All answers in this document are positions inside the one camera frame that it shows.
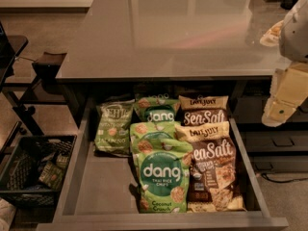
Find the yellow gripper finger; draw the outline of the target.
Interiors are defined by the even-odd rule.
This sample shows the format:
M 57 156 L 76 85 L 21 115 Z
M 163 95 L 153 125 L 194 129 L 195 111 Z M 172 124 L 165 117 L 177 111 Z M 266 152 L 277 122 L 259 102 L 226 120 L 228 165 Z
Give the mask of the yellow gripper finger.
M 268 127 L 284 124 L 296 111 L 296 108 L 269 99 L 264 108 L 262 123 Z

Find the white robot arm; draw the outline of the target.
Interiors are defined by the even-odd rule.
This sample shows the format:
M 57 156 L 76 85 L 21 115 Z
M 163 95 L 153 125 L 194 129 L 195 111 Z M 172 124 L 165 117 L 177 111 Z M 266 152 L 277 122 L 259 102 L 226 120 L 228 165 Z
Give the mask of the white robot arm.
M 284 19 L 261 37 L 265 46 L 279 46 L 280 54 L 291 60 L 276 69 L 271 78 L 270 97 L 262 123 L 277 127 L 285 123 L 308 97 L 308 0 L 297 0 Z

